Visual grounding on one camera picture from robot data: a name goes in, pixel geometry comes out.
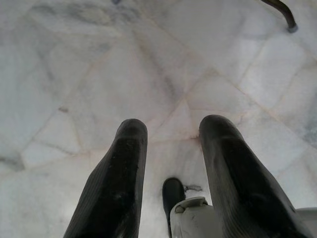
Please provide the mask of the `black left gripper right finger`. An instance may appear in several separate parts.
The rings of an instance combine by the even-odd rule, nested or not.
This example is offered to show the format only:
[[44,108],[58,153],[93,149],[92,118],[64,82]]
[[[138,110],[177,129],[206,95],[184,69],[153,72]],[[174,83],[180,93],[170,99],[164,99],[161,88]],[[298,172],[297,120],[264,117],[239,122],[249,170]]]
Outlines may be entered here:
[[236,126],[209,115],[199,126],[212,204],[225,238],[310,238],[291,201]]

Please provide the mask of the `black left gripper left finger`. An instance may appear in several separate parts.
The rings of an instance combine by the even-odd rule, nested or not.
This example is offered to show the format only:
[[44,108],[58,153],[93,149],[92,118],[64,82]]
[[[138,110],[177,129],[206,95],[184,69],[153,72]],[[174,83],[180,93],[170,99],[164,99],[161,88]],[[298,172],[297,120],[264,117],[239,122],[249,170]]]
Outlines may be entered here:
[[89,175],[64,237],[138,237],[147,145],[145,124],[124,120]]

